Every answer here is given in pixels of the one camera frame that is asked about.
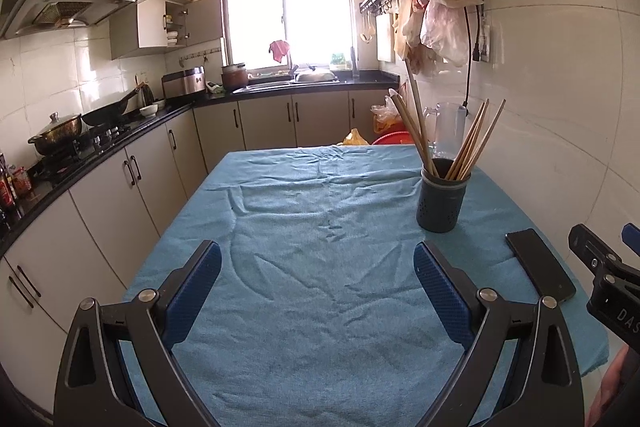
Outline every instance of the bowl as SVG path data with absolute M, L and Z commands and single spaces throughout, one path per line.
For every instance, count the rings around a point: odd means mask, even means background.
M 145 118 L 149 118 L 150 116 L 155 115 L 158 112 L 158 104 L 152 103 L 151 105 L 147 105 L 146 107 L 140 108 L 140 114 Z

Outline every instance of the wok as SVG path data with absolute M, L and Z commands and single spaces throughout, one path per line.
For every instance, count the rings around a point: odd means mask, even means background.
M 94 109 L 82 115 L 82 121 L 85 124 L 90 125 L 91 127 L 96 127 L 97 125 L 103 125 L 105 123 L 115 123 L 118 121 L 125 109 L 127 108 L 127 102 L 132 99 L 134 96 L 138 94 L 138 91 L 145 86 L 146 82 L 142 82 L 138 84 L 135 89 L 131 92 L 127 93 L 121 100 L 117 102 L 108 103 L 107 105 L 103 105 L 101 108 Z

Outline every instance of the cabinet door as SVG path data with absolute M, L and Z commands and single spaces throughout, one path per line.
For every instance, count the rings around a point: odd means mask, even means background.
M 95 246 L 68 192 L 22 232 L 5 258 L 34 301 L 65 331 L 82 299 L 116 303 L 126 290 Z
M 178 167 L 182 186 L 187 193 L 187 198 L 191 198 L 207 177 L 193 111 L 189 110 L 168 121 L 166 131 L 169 145 L 174 151 L 175 164 Z
M 350 128 L 357 128 L 360 136 L 369 143 L 375 142 L 380 136 L 373 132 L 372 105 L 385 105 L 385 95 L 388 89 L 366 89 L 349 92 Z
M 222 37 L 221 0 L 199 0 L 187 4 L 185 16 L 188 45 L 209 42 Z
M 18 287 L 25 296 L 28 294 L 16 277 L 8 263 L 0 259 L 0 363 L 18 391 L 53 413 L 66 334 L 40 306 L 33 301 L 33 308 L 27 304 Z
M 193 114 L 207 171 L 211 172 L 228 152 L 244 150 L 238 102 L 197 107 Z
M 126 287 L 159 239 L 128 164 L 127 152 L 118 151 L 69 190 L 95 244 Z
M 166 127 L 149 131 L 126 150 L 146 209 L 162 235 L 187 202 Z
M 294 94 L 298 147 L 333 145 L 349 134 L 347 91 Z
M 248 151 L 296 146 L 293 104 L 289 95 L 241 100 L 238 105 Z

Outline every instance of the black countertop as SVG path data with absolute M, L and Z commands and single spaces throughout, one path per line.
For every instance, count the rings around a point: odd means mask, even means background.
M 9 247 L 20 236 L 24 230 L 38 217 L 51 203 L 59 196 L 78 183 L 84 176 L 89 174 L 98 165 L 115 153 L 123 149 L 131 142 L 140 138 L 143 134 L 162 125 L 192 107 L 204 107 L 224 102 L 236 102 L 251 98 L 263 98 L 267 96 L 278 96 L 284 94 L 323 92 L 332 90 L 358 90 L 358 89 L 398 89 L 399 77 L 384 71 L 361 71 L 359 78 L 352 78 L 351 71 L 336 72 L 340 78 L 339 84 L 323 84 L 321 86 L 293 86 L 286 89 L 273 89 L 268 91 L 245 92 L 240 94 L 212 95 L 198 93 L 185 100 L 176 100 L 174 105 L 167 105 L 166 108 L 158 111 L 152 118 L 143 118 L 137 111 L 132 111 L 127 117 L 127 124 L 130 130 L 126 132 L 124 138 L 116 143 L 106 146 L 100 153 L 91 155 L 82 161 L 79 168 L 73 171 L 68 177 L 61 180 L 55 186 L 46 181 L 33 180 L 33 190 L 29 196 L 18 200 L 17 208 L 7 212 L 7 225 L 0 225 L 0 258 L 9 250 Z M 265 81 L 273 82 L 278 78 L 266 78 Z

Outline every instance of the black cable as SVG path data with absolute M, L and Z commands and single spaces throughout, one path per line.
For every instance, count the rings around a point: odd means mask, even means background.
M 465 21 L 466 21 L 466 36 L 469 40 L 469 60 L 466 67 L 466 95 L 465 101 L 462 103 L 462 107 L 466 107 L 469 103 L 469 80 L 471 79 L 471 28 L 469 27 L 469 15 L 466 12 L 465 6 Z

